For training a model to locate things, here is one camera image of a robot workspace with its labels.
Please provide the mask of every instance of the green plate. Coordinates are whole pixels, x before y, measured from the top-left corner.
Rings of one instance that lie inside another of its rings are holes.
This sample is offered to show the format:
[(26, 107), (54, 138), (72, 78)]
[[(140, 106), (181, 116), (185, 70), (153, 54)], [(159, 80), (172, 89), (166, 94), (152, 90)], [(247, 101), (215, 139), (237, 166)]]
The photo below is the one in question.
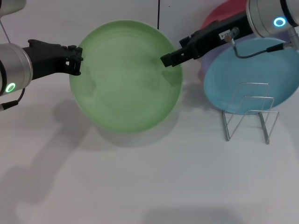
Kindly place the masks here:
[(163, 121), (178, 101), (181, 67), (165, 68), (160, 57), (175, 49), (157, 29), (115, 21), (91, 32), (83, 48), (81, 75), (71, 90), (84, 114), (106, 129), (135, 133)]

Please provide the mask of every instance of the cable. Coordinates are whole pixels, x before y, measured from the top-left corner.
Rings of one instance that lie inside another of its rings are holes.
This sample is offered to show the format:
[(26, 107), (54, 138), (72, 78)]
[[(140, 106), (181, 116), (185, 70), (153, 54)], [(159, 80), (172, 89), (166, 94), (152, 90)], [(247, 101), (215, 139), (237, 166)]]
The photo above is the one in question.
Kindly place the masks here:
[(157, 24), (157, 29), (160, 27), (160, 4), (161, 0), (158, 0), (158, 24)]
[(254, 57), (254, 56), (257, 56), (257, 55), (260, 55), (260, 54), (263, 54), (263, 53), (266, 53), (266, 52), (267, 52), (267, 50), (262, 50), (262, 51), (256, 52), (255, 54), (252, 54), (252, 55), (248, 55), (248, 56), (240, 56), (239, 53), (238, 53), (237, 47), (234, 45), (233, 48), (234, 48), (234, 51), (235, 51), (235, 55), (236, 55), (238, 58), (240, 58), (240, 59), (251, 58), (251, 57)]
[(7, 40), (8, 40), (8, 42), (10, 43), (9, 37), (8, 37), (8, 35), (7, 35), (7, 33), (6, 33), (5, 29), (4, 29), (4, 26), (3, 26), (2, 22), (1, 22), (1, 20), (0, 20), (0, 24), (2, 26), (2, 29), (3, 29), (3, 31), (5, 33), (5, 36), (6, 36)]
[(21, 101), (21, 99), (23, 98), (24, 93), (25, 93), (25, 88), (22, 90), (22, 93), (21, 93), (20, 97), (17, 99), (18, 103), (19, 103), (19, 102)]
[(22, 93), (21, 93), (20, 97), (17, 100), (0, 104), (0, 111), (4, 111), (4, 110), (7, 110), (8, 108), (11, 108), (13, 106), (17, 106), (19, 104), (20, 100), (23, 98), (24, 93), (25, 93), (25, 88), (22, 90)]
[(251, 57), (263, 54), (263, 53), (270, 53), (270, 52), (274, 52), (274, 51), (284, 50), (289, 45), (290, 45), (290, 43), (280, 43), (280, 44), (274, 45), (272, 47), (269, 47), (266, 50), (262, 50), (262, 51), (256, 52), (255, 54), (248, 55), (248, 56), (240, 56), (235, 44), (233, 44), (233, 48), (234, 48), (236, 57), (238, 57), (240, 59), (246, 59), (246, 58), (251, 58)]

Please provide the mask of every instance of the blue plate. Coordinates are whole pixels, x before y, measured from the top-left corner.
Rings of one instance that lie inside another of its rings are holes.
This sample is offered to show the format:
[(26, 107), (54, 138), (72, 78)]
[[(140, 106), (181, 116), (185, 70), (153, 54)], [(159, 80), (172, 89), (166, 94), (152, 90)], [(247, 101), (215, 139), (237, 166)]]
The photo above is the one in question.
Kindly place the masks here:
[[(284, 41), (274, 38), (255, 38), (237, 45), (239, 54), (246, 56)], [(240, 86), (234, 100), (231, 98), (240, 83), (268, 83), (268, 97), (274, 97), (274, 106), (286, 101), (299, 86), (299, 53), (293, 49), (264, 53), (249, 59), (239, 59), (233, 48), (222, 52), (206, 73), (204, 90), (210, 102), (227, 112), (235, 112), (244, 96), (266, 96), (266, 85)], [(238, 114), (247, 110), (271, 107), (272, 99), (246, 98)]]

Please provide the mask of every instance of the white table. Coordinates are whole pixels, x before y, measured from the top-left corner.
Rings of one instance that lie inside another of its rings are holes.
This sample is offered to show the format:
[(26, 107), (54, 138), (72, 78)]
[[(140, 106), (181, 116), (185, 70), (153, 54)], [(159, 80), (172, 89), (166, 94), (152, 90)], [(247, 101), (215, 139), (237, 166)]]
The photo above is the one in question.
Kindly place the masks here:
[[(222, 2), (163, 0), (160, 29), (178, 45)], [(155, 26), (157, 1), (30, 0), (3, 23), (12, 42), (25, 47), (31, 38), (79, 44), (100, 24), (120, 18)], [(68, 75), (33, 81), (20, 105), (0, 115), (0, 222), (297, 223), (299, 92), (277, 108), (270, 145), (254, 117), (226, 142), (199, 70), (198, 61), (185, 63), (176, 111), (134, 135), (107, 133), (86, 119)]]

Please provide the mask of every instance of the wire dish rack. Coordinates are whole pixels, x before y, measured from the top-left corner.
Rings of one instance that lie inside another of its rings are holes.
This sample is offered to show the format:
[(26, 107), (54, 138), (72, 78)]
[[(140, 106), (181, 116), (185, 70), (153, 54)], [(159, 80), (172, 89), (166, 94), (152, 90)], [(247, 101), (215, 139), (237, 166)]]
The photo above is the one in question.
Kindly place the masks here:
[[(250, 85), (250, 86), (265, 86), (267, 88), (267, 92), (266, 92), (266, 95), (265, 96), (244, 96), (239, 105), (237, 106), (236, 110), (234, 111), (234, 113), (229, 113), (227, 112), (227, 110), (230, 108), (230, 106), (232, 105), (237, 93), (240, 91), (241, 87), (243, 86), (246, 86), (246, 85)], [(231, 100), (229, 101), (227, 107), (225, 110), (222, 110), (222, 118), (223, 118), (223, 123), (224, 123), (224, 130), (225, 130), (225, 134), (226, 134), (226, 140), (229, 141), (233, 135), (235, 134), (235, 132), (237, 131), (238, 127), (240, 126), (240, 124), (242, 123), (242, 121), (244, 120), (244, 117), (246, 115), (252, 115), (252, 114), (257, 114), (259, 116), (259, 119), (261, 121), (261, 125), (262, 125), (262, 130), (263, 130), (263, 134), (264, 134), (264, 137), (265, 137), (265, 141), (266, 141), (266, 144), (270, 144), (270, 136), (273, 132), (273, 129), (274, 129), (274, 126), (276, 124), (276, 121), (279, 117), (279, 112), (277, 111), (272, 111), (272, 108), (273, 108), (273, 105), (274, 105), (274, 101), (275, 99), (273, 97), (268, 97), (268, 93), (269, 93), (269, 84), (268, 83), (240, 83), (238, 84)], [(262, 105), (262, 108), (261, 110), (247, 110), (244, 115), (242, 116), (240, 122), (237, 124), (237, 126), (235, 127), (235, 129), (233, 130), (233, 132), (230, 134), (229, 133), (229, 130), (228, 130), (228, 125), (231, 123), (231, 120), (233, 119), (233, 117), (239, 113), (240, 111), (240, 108), (242, 108), (242, 105), (244, 104), (244, 102), (246, 102), (247, 100), (249, 99), (252, 99), (252, 100), (263, 100), (263, 105)], [(265, 107), (265, 102), (266, 100), (269, 100), (271, 101), (271, 106), (269, 108), (269, 110), (264, 110), (264, 107)], [(269, 115), (271, 113), (274, 113), (276, 114), (276, 118), (274, 120), (274, 123), (273, 123), (273, 126), (270, 130), (270, 132), (268, 133), (268, 130), (267, 130), (267, 127), (266, 127), (266, 124), (267, 124), (267, 121), (268, 121), (268, 118), (269, 118)], [(263, 117), (263, 114), (267, 114), (267, 117), (266, 117), (266, 120), (264, 119)]]

